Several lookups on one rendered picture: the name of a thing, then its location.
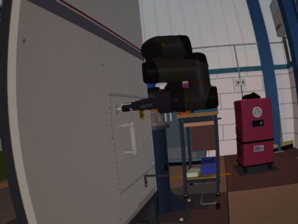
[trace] blue box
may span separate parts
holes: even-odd
[[[202,158],[200,174],[216,174],[216,157]]]

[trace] floor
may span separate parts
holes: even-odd
[[[220,195],[215,196],[215,182],[205,185],[203,202],[219,202],[200,205],[202,184],[188,185],[188,202],[183,199],[183,180],[170,179],[171,190],[187,207],[185,211],[160,214],[160,223],[220,223],[220,224],[297,224],[298,212],[298,149],[292,148],[274,154],[272,169],[267,165],[251,167],[247,173],[238,167],[236,155],[220,156]],[[182,166],[170,167],[171,177],[182,177]],[[17,224],[10,198],[9,187],[0,182],[0,224]],[[138,223],[148,223],[148,214]]]

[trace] gauge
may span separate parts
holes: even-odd
[[[261,116],[261,108],[260,108],[260,107],[255,107],[255,108],[253,109],[253,115],[254,115],[255,117],[260,117],[260,116]]]

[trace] machine wheel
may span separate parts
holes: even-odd
[[[220,203],[216,203],[216,210],[219,210],[220,209]]]

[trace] wall outlet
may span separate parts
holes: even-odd
[[[247,83],[245,82],[245,79],[236,79],[235,80],[235,85],[236,86],[246,86]]]

